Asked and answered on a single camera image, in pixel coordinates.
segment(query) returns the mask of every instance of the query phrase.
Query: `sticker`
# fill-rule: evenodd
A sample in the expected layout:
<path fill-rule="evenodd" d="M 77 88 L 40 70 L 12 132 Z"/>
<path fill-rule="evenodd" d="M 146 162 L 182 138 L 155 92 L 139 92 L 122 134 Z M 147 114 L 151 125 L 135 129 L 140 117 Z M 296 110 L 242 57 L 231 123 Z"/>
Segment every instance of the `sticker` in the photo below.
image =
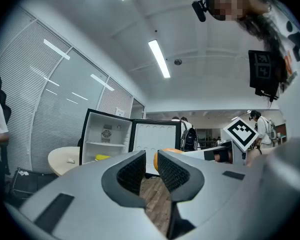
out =
<path fill-rule="evenodd" d="M 223 128 L 223 130 L 225 130 L 243 151 L 246 151 L 258 137 L 258 133 L 250 128 L 241 118 L 236 119 Z"/>

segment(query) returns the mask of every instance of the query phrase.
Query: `black rubber pad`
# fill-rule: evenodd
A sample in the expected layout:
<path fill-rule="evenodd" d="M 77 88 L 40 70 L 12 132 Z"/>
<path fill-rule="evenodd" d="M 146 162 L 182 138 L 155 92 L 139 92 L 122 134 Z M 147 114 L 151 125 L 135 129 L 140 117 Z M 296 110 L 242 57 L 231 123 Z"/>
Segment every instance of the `black rubber pad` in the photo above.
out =
<path fill-rule="evenodd" d="M 146 154 L 139 156 L 126 166 L 122 167 L 116 179 L 126 190 L 139 196 L 141 181 L 146 173 Z"/>
<path fill-rule="evenodd" d="M 71 195 L 60 193 L 34 221 L 34 224 L 51 234 L 73 199 Z"/>
<path fill-rule="evenodd" d="M 170 192 L 172 202 L 192 200 L 205 183 L 200 170 L 162 150 L 158 151 L 158 172 Z"/>
<path fill-rule="evenodd" d="M 146 208 L 146 202 L 139 197 L 141 181 L 146 173 L 146 151 L 107 169 L 101 178 L 103 191 L 123 207 Z"/>
<path fill-rule="evenodd" d="M 224 173 L 222 173 L 222 175 L 228 176 L 230 178 L 234 178 L 234 179 L 237 179 L 237 180 L 240 180 L 240 181 L 242 181 L 245 178 L 244 174 L 237 173 L 237 172 L 234 172 L 234 171 L 229 171 L 229 170 L 226 170 Z"/>

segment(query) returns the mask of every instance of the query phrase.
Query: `black bag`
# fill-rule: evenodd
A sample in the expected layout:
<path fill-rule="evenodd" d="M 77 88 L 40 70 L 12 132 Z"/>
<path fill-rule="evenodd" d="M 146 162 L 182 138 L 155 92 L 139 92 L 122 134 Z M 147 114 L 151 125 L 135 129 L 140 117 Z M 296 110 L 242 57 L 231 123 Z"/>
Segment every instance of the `black bag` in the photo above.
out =
<path fill-rule="evenodd" d="M 185 122 L 183 123 L 185 131 L 182 134 L 181 141 L 180 141 L 180 150 L 184 152 L 188 151 L 196 151 L 198 149 L 198 141 L 199 137 L 197 132 L 192 127 L 187 129 Z"/>

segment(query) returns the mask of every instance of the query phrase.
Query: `smoke detector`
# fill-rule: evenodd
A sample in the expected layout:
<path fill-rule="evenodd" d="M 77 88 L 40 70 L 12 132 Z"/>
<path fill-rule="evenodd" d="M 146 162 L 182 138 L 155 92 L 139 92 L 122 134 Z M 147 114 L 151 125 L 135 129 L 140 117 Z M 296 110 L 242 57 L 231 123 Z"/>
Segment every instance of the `smoke detector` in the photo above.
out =
<path fill-rule="evenodd" d="M 178 58 L 174 61 L 174 64 L 180 66 L 182 64 L 182 60 Z"/>

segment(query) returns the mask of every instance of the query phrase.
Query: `orange object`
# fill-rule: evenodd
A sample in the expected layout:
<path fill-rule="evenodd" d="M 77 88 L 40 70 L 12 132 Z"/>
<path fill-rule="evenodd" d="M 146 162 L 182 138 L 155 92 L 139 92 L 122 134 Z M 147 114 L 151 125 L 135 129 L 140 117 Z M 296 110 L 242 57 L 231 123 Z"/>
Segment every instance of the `orange object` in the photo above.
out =
<path fill-rule="evenodd" d="M 165 148 L 165 149 L 162 149 L 162 151 L 170 151 L 170 152 L 174 152 L 174 153 L 177 153 L 177 154 L 182 154 L 183 153 L 183 151 L 181 151 L 179 149 L 176 149 L 176 148 Z M 158 152 L 156 152 L 154 154 L 153 165 L 154 165 L 154 168 L 156 169 L 156 171 L 159 172 L 158 171 Z"/>

